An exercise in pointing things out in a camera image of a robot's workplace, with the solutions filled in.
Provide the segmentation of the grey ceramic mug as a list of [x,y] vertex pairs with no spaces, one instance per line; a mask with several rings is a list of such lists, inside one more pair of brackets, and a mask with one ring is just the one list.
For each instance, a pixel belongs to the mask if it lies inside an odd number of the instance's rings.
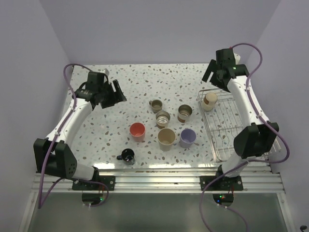
[[149,101],[149,105],[151,107],[152,112],[155,114],[161,111],[163,108],[163,103],[161,100]]

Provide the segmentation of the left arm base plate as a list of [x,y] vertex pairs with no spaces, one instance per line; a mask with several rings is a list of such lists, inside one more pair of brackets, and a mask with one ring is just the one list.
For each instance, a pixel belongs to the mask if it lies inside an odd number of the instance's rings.
[[109,190],[114,191],[115,186],[115,176],[114,175],[104,175],[99,176],[98,180],[86,181],[78,180],[74,181],[72,184],[72,190],[76,191],[95,191],[95,190]]

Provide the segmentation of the dark blue ceramic mug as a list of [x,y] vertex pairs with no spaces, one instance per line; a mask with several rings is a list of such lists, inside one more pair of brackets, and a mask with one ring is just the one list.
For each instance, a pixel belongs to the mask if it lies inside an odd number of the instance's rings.
[[116,159],[122,160],[126,165],[133,165],[135,163],[135,153],[132,149],[126,148]]

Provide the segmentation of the beige plastic cup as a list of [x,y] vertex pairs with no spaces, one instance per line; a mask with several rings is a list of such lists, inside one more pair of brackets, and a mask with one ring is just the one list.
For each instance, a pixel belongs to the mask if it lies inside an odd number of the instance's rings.
[[173,130],[164,128],[159,131],[157,138],[160,149],[162,151],[170,151],[176,140],[176,135]]

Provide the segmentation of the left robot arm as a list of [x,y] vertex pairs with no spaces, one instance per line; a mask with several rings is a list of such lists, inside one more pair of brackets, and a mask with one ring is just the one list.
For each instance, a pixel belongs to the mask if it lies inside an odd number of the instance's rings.
[[107,69],[89,72],[87,81],[73,92],[69,107],[54,130],[44,139],[38,138],[34,142],[38,173],[83,180],[83,184],[91,190],[99,187],[100,177],[95,174],[96,168],[79,164],[70,147],[85,119],[97,105],[105,109],[126,101],[118,81],[109,81],[108,76]]

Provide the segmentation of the steel tumbler cork band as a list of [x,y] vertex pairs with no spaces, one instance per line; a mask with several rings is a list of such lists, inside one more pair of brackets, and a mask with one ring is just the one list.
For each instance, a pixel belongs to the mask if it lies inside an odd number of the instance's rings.
[[215,93],[213,92],[208,92],[201,105],[202,105],[202,108],[205,110],[205,111],[211,111],[214,107],[215,107],[215,104],[216,102],[218,101],[218,97]]

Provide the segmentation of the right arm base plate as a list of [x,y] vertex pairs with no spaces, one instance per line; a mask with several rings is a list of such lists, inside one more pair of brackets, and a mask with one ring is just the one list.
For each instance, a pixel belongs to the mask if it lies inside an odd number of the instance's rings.
[[[215,176],[200,176],[200,187],[201,190],[205,188],[211,181],[213,181]],[[212,183],[209,187],[207,187],[206,191],[243,191],[242,179],[240,176],[237,177],[223,177],[214,183]]]

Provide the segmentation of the red plastic cup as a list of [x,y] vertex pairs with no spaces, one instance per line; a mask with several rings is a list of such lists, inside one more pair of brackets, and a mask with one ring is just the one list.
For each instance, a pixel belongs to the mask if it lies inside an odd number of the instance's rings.
[[142,142],[145,138],[145,126],[142,123],[136,122],[130,126],[130,134],[135,142]]

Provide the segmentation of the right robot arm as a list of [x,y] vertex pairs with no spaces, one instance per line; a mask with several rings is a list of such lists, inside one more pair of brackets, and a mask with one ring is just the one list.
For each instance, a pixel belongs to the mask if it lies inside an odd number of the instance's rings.
[[222,174],[217,175],[215,184],[219,189],[232,185],[232,177],[252,161],[269,152],[277,137],[279,126],[270,122],[255,96],[249,71],[244,64],[237,64],[232,48],[216,51],[202,78],[221,90],[231,93],[239,111],[242,131],[234,138],[234,152],[221,165]]

